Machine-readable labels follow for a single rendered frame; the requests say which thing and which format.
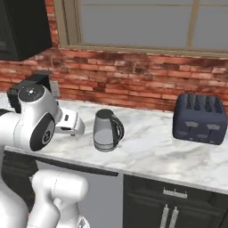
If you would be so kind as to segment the black coffee machine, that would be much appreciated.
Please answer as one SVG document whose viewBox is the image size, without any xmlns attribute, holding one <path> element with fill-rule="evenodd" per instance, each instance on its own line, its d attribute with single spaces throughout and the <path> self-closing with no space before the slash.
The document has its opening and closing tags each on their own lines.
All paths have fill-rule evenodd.
<svg viewBox="0 0 228 228">
<path fill-rule="evenodd" d="M 9 101 L 11 107 L 14 108 L 17 113 L 21 113 L 18 93 L 19 93 L 20 89 L 25 86 L 42 85 L 42 86 L 46 87 L 49 91 L 51 91 L 49 76 L 50 76 L 49 71 L 42 71 L 42 70 L 36 71 L 33 75 L 26 77 L 25 79 L 20 81 L 18 84 L 9 88 L 6 93 L 7 93 L 8 101 Z"/>
</svg>

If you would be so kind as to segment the black wall cupboard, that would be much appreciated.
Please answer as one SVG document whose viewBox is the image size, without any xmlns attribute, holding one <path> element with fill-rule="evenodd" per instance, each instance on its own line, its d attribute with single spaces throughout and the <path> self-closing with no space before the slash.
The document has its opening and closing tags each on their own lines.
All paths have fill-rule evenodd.
<svg viewBox="0 0 228 228">
<path fill-rule="evenodd" d="M 52 46 L 45 0 L 0 0 L 0 61 L 25 61 Z"/>
</svg>

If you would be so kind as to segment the grey dishwasher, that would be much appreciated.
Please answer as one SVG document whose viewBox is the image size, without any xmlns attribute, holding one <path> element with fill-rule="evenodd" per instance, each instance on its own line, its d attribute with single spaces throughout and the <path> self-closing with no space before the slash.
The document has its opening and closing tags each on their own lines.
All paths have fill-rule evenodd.
<svg viewBox="0 0 228 228">
<path fill-rule="evenodd" d="M 79 212 L 91 228 L 122 228 L 123 175 L 89 174 L 38 161 L 39 170 L 53 169 L 83 176 L 89 182 L 89 192 L 78 203 Z"/>
</svg>

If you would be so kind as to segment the grey wall socket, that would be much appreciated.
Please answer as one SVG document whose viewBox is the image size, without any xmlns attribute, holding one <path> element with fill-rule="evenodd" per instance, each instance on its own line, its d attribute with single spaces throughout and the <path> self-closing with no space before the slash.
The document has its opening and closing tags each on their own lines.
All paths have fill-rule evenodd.
<svg viewBox="0 0 228 228">
<path fill-rule="evenodd" d="M 55 98 L 59 98 L 60 97 L 60 90 L 59 90 L 59 84 L 57 81 L 51 81 L 50 82 L 50 87 L 53 93 L 53 96 Z"/>
</svg>

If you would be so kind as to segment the grey electric kettle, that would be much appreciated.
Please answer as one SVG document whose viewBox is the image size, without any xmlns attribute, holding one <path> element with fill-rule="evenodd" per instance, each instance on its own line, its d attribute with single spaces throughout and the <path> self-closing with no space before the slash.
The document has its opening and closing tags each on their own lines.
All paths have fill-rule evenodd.
<svg viewBox="0 0 228 228">
<path fill-rule="evenodd" d="M 117 148 L 125 134 L 122 122 L 112 110 L 102 109 L 95 114 L 94 147 L 98 151 L 108 152 Z"/>
</svg>

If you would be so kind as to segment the black drawer front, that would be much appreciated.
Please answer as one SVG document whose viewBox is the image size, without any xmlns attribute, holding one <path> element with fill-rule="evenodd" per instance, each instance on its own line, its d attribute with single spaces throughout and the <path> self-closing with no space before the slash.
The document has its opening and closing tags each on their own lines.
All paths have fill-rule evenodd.
<svg viewBox="0 0 228 228">
<path fill-rule="evenodd" d="M 136 177 L 132 175 L 124 175 L 125 189 L 138 195 L 156 197 L 172 201 L 180 201 L 183 203 L 198 204 L 204 207 L 212 207 L 226 210 L 228 208 L 228 195 L 199 190 L 196 188 L 186 187 L 178 184 L 165 183 L 146 178 Z M 180 199 L 163 194 L 163 189 L 188 194 L 188 199 Z"/>
</svg>

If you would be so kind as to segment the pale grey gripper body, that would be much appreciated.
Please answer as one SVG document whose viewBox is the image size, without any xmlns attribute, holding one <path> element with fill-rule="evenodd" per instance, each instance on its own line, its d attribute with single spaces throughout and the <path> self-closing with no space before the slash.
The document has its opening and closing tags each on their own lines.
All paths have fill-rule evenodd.
<svg viewBox="0 0 228 228">
<path fill-rule="evenodd" d="M 55 127 L 56 134 L 82 135 L 86 126 L 78 114 L 64 114 L 61 121 Z"/>
</svg>

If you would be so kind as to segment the black cupboard door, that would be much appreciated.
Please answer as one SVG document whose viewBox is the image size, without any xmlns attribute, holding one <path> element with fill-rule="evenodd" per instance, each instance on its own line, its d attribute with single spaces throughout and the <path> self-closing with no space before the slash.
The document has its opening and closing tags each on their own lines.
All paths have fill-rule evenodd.
<svg viewBox="0 0 228 228">
<path fill-rule="evenodd" d="M 219 228 L 225 215 L 222 209 L 198 204 L 176 202 L 175 207 L 179 210 L 175 228 Z"/>
<path fill-rule="evenodd" d="M 171 203 L 128 193 L 123 202 L 123 228 L 159 228 L 164 206 Z"/>
</svg>

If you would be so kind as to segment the window with beige frame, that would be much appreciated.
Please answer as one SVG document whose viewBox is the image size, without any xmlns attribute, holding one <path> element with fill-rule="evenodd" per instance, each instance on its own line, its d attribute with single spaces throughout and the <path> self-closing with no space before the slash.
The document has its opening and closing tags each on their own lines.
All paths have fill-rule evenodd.
<svg viewBox="0 0 228 228">
<path fill-rule="evenodd" d="M 53 0 L 60 46 L 228 58 L 228 0 Z"/>
</svg>

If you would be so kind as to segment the dark blue four-slot toaster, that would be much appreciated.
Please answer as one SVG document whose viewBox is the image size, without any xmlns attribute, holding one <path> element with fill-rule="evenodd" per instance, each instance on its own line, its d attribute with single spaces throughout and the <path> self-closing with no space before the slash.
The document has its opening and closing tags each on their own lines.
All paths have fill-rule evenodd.
<svg viewBox="0 0 228 228">
<path fill-rule="evenodd" d="M 220 145 L 227 129 L 227 116 L 217 96 L 180 94 L 173 115 L 173 137 Z"/>
</svg>

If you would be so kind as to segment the black base cupboard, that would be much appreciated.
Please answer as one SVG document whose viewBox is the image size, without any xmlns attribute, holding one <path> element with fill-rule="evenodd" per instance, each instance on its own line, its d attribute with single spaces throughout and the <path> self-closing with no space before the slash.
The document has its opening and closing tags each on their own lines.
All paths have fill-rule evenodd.
<svg viewBox="0 0 228 228">
<path fill-rule="evenodd" d="M 33 157 L 12 151 L 4 152 L 2 177 L 8 187 L 25 201 L 28 211 L 31 211 L 35 203 L 30 177 L 37 171 Z"/>
</svg>

